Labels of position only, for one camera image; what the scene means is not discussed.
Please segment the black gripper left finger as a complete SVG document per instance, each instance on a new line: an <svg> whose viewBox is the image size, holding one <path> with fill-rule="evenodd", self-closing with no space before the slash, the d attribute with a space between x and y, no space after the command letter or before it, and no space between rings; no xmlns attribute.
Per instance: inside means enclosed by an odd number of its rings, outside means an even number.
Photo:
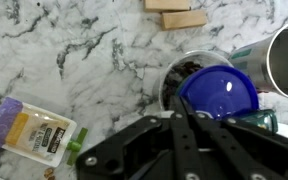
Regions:
<svg viewBox="0 0 288 180"><path fill-rule="evenodd" d="M170 109L174 111L171 130L174 143L175 170L179 180L201 180L203 177L199 151L190 128L187 111L181 98L171 98Z"/></svg>

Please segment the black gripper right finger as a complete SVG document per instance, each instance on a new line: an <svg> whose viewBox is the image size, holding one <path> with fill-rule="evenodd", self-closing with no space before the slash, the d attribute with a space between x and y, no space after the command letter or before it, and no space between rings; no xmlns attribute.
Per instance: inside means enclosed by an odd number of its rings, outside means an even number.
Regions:
<svg viewBox="0 0 288 180"><path fill-rule="evenodd" d="M288 180L288 138L235 118L215 121L194 113L197 139L224 159L231 180Z"/></svg>

